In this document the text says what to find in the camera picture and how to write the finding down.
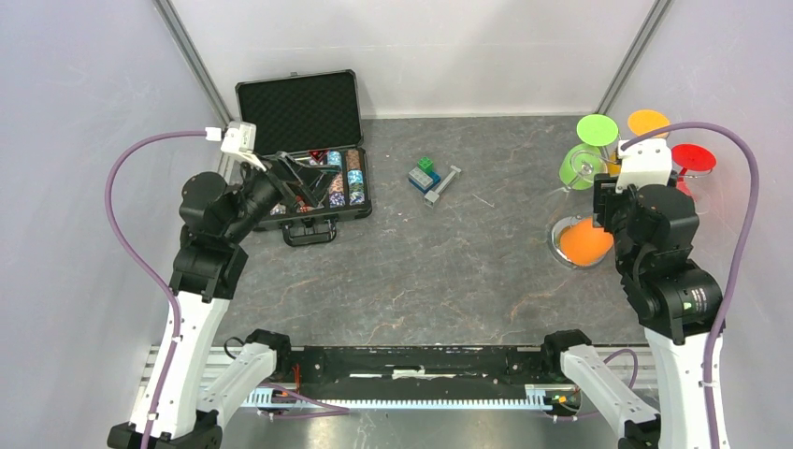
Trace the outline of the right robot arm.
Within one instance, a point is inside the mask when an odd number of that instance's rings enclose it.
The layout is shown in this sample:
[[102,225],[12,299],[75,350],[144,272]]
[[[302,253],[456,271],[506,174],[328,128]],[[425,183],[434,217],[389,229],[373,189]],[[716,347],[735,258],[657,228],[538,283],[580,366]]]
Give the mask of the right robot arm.
[[656,364],[657,407],[647,405],[598,358],[578,329],[546,336],[542,374],[572,381],[610,425],[621,448],[725,448],[715,383],[724,297],[692,259],[694,200],[673,181],[621,187],[594,179],[593,220],[614,240],[615,267]]

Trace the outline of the long grey toy brick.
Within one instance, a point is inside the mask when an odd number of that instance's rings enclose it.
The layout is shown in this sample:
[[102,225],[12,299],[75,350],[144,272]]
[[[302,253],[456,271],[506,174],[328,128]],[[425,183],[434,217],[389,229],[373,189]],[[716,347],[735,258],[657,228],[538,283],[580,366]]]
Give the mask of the long grey toy brick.
[[442,193],[453,183],[453,181],[460,177],[461,173],[462,169],[460,167],[450,166],[449,174],[443,178],[436,187],[425,193],[424,203],[429,208],[433,208],[440,200]]

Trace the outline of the orange wine glass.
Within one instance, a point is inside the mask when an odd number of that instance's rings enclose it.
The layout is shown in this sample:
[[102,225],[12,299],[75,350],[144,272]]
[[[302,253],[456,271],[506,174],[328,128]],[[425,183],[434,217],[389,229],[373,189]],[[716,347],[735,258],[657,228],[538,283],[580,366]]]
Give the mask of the orange wine glass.
[[559,238],[559,249],[575,266],[589,267],[601,260],[613,246],[613,235],[594,226],[587,217],[569,227]]

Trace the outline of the chrome wine glass rack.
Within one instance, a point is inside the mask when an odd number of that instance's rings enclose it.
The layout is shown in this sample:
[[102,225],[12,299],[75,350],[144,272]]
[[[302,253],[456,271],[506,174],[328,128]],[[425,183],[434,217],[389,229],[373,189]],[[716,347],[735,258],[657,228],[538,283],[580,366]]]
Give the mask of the chrome wine glass rack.
[[[569,150],[559,169],[562,186],[556,191],[566,198],[573,191],[584,191],[594,185],[594,176],[619,171],[616,156],[603,158],[605,151],[586,143]],[[716,166],[715,156],[707,149],[692,143],[682,143],[671,149],[672,162],[679,168],[678,190],[692,196],[686,184],[689,179],[710,174]],[[554,256],[572,268],[591,268],[603,260],[613,247],[613,237],[594,227],[587,214],[554,218],[549,229],[549,244]]]

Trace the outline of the yellow-orange wine glass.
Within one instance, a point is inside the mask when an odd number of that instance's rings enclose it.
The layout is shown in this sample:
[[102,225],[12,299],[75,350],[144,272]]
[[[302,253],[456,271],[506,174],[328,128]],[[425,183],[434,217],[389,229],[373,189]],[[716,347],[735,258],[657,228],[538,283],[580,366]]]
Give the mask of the yellow-orange wine glass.
[[[654,109],[638,109],[627,117],[627,127],[635,136],[668,125],[670,125],[670,120],[663,113]],[[612,151],[610,160],[608,173],[612,176],[618,175],[621,166],[618,164],[617,150]]]

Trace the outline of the blue grey toy brick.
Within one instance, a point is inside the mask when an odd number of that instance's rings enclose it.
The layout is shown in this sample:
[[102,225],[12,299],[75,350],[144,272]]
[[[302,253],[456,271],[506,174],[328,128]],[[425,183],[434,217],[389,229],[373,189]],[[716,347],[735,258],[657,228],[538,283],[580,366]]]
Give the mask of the blue grey toy brick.
[[421,168],[415,167],[408,173],[408,180],[424,195],[441,182],[441,177],[432,170],[426,173]]

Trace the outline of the green toy brick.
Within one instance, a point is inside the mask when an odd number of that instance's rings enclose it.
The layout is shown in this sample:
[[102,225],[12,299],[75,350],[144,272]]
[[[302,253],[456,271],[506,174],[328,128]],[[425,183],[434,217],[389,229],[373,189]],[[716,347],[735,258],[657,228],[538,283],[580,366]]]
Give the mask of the green toy brick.
[[420,158],[417,161],[416,166],[425,174],[430,174],[434,171],[434,161],[427,156]]

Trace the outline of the black poker chip case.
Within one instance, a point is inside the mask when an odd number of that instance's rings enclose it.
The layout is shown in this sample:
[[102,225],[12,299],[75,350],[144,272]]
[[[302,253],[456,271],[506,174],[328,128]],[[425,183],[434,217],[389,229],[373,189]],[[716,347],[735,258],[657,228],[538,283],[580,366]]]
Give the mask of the black poker chip case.
[[353,70],[245,81],[235,91],[241,119],[256,126],[255,151],[260,157],[286,152],[302,164],[339,169],[318,206],[279,204],[257,231],[279,230],[291,247],[329,243],[336,238],[338,223],[372,213]]

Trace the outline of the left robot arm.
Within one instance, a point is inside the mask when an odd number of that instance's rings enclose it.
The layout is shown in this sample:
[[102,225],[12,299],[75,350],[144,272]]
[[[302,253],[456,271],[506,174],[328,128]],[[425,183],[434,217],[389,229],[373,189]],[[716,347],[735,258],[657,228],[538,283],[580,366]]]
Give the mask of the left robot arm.
[[257,385],[292,373],[288,337],[258,329],[207,388],[199,387],[248,260],[241,242],[278,204],[318,206],[339,173],[337,166],[312,166],[280,152],[254,161],[240,185],[210,171],[183,185],[180,249],[170,280],[155,279],[169,302],[163,346],[143,399],[128,422],[109,431],[108,447],[218,448]]

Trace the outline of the red wine glass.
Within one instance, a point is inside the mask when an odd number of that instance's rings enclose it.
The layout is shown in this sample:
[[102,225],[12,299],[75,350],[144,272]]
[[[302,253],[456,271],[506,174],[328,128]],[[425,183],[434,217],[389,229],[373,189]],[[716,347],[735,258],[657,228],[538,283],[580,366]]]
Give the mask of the red wine glass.
[[710,174],[717,164],[715,156],[709,150],[693,143],[675,145],[671,149],[671,159],[679,168],[677,188],[688,196],[693,194],[686,180],[698,174]]

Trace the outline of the green wine glass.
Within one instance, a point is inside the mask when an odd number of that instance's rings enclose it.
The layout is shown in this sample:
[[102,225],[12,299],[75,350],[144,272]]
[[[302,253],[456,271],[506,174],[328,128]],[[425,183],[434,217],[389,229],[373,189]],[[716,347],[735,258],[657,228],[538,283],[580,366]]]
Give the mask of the green wine glass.
[[613,165],[609,147],[620,136],[615,120],[603,114],[583,116],[576,124],[580,142],[563,158],[558,177],[568,191],[582,191],[593,186],[595,177],[608,174]]

